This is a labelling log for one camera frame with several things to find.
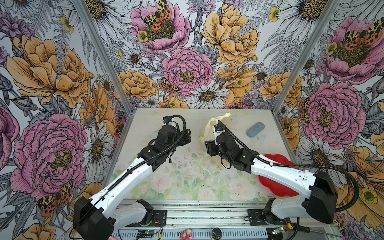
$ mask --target purple flower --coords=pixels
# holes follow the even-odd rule
[[[242,10],[245,0],[224,0],[223,4],[228,4],[228,6],[233,5],[234,8]]]
[[[9,12],[0,12],[0,32],[7,34],[10,38],[21,38],[22,35],[30,38],[35,30],[30,28],[29,23],[17,17],[13,18]]]
[[[18,168],[11,175],[11,189],[38,200],[56,194],[69,181],[77,187],[86,171],[82,164],[87,139],[80,123],[65,114],[26,127],[15,143]]]
[[[360,223],[353,217],[344,215],[347,230],[342,236],[343,240],[370,240],[369,233],[360,226]]]
[[[0,47],[0,67],[5,68],[5,64],[7,63],[7,57],[9,54],[4,49],[4,47]]]
[[[189,5],[188,12],[190,14],[195,12],[203,11],[205,15],[215,11],[216,0],[189,0],[187,4]]]
[[[20,127],[7,108],[0,106],[0,171],[8,162],[12,152],[12,142],[19,135]]]
[[[180,95],[188,96],[191,91],[212,81],[212,64],[209,58],[193,48],[179,48],[162,62],[164,77],[173,86],[178,86]]]
[[[147,28],[143,19],[149,15],[155,15],[157,11],[157,3],[155,7],[148,6],[144,8],[142,5],[140,8],[132,8],[131,10],[131,32],[138,36],[144,47],[149,53],[159,55],[163,52],[172,52],[178,47],[185,46],[189,39],[190,22],[189,18],[184,18],[184,15],[180,13],[179,6],[172,5],[168,1],[168,7],[172,11],[171,19],[166,21],[166,27],[160,30],[153,30]]]
[[[347,17],[328,39],[326,55],[321,63],[327,76],[338,81],[348,81],[353,85],[366,82],[384,68],[384,38],[371,45],[365,41],[358,43],[353,50],[346,49],[345,34],[349,31],[362,32],[374,22],[366,23],[357,18]]]
[[[310,119],[309,124],[304,124],[307,136],[323,139],[334,150],[349,146],[363,130],[366,120],[357,89],[347,83],[332,86],[322,83],[310,97],[307,112]]]

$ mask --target small pink toy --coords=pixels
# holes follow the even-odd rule
[[[192,229],[187,229],[181,232],[180,240],[192,240]]]

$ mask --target metal base plate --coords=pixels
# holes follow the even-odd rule
[[[249,224],[251,226],[284,225],[285,224],[284,220],[282,219],[275,221],[274,224],[270,224],[266,220],[259,218],[259,216],[262,216],[262,213],[263,213],[263,209],[248,209],[248,216],[250,217]]]
[[[167,223],[167,210],[153,210],[153,216],[157,218],[160,222],[160,225],[164,227]],[[158,227],[157,222],[151,220],[150,223],[145,227]],[[127,227],[144,227],[139,223],[129,224]]]

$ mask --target black knob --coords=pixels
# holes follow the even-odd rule
[[[212,229],[211,238],[213,240],[220,240],[222,236],[223,235],[222,235],[221,230],[219,228]]]

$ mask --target white plastic piece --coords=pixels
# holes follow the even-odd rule
[[[277,163],[262,154],[260,154],[259,157],[267,161]],[[309,187],[313,186],[314,181],[316,180],[316,177],[313,175],[313,173],[308,172],[308,177],[304,179],[303,172],[298,169],[295,169],[294,165],[292,165],[292,168],[277,167],[263,163],[262,161],[256,158],[253,160],[253,162],[254,164],[251,166],[251,172],[253,174],[263,176],[275,182],[278,182],[286,187],[289,187],[290,189],[294,190],[295,192],[299,193],[300,195],[306,198],[310,197],[312,191],[309,189]]]
[[[131,166],[136,166],[140,162],[144,161],[142,158],[136,158]],[[113,182],[111,182],[107,187],[102,189],[100,192],[93,195],[92,204],[95,204],[107,191],[108,188],[114,184],[123,174],[125,174],[127,170],[125,170],[122,174],[120,174]],[[119,205],[119,203],[124,199],[124,197],[144,178],[149,176],[152,173],[152,166],[148,164],[144,164],[141,167],[137,168],[132,174],[129,174],[126,178],[124,178],[116,187],[114,187],[107,196],[105,196],[104,200],[99,201],[95,207],[97,209],[103,208],[103,215],[108,218],[111,216],[115,208]]]
[[[132,223],[141,222],[146,213],[147,210],[145,207],[138,202],[135,202],[128,207],[116,209],[111,215],[111,218],[116,219],[116,223],[113,227],[116,230]]]
[[[308,216],[305,208],[301,206],[305,197],[302,195],[296,197],[289,197],[284,199],[275,199],[272,203],[272,213],[278,218]]]

